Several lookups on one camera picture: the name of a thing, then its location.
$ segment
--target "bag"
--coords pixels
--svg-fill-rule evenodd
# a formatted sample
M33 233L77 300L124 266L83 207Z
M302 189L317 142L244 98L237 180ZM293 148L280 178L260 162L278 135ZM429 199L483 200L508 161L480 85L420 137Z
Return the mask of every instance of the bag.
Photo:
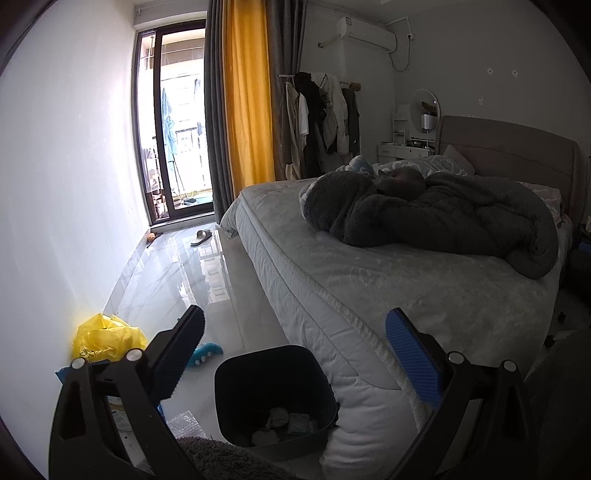
M145 350L148 339L138 327L132 327L113 315L98 313L78 327L72 358L81 356L89 362L120 360L132 348Z

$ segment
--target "round mirror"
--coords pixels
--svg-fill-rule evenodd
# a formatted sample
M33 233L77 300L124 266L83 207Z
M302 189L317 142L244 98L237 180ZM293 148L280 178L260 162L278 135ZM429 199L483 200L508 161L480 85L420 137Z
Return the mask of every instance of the round mirror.
M433 93L424 88L414 92L410 103L410 119L418 132L427 134L434 130L440 117L441 108Z

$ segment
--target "black trash bin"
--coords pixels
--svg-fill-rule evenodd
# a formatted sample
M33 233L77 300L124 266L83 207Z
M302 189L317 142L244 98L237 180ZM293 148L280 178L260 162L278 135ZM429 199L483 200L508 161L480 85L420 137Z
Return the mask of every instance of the black trash bin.
M224 361L216 370L215 401L224 438L271 462L323 449L338 413L335 395L320 365L309 350L298 345ZM273 445L246 446L252 434L261 428L265 413L275 407L284 407L290 413L307 413L318 422L318 430L288 435L288 439Z

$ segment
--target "yellow curtain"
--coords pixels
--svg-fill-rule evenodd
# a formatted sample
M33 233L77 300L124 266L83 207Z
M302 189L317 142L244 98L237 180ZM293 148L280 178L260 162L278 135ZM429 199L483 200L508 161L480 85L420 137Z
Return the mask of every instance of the yellow curtain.
M265 0L226 0L223 75L234 195L275 181Z

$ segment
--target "blue gripper pad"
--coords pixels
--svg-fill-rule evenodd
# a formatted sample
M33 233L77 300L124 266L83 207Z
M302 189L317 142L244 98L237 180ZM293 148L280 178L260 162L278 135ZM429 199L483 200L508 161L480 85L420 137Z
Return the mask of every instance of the blue gripper pad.
M386 315L386 337L420 399L437 409L443 398L442 374L401 309Z

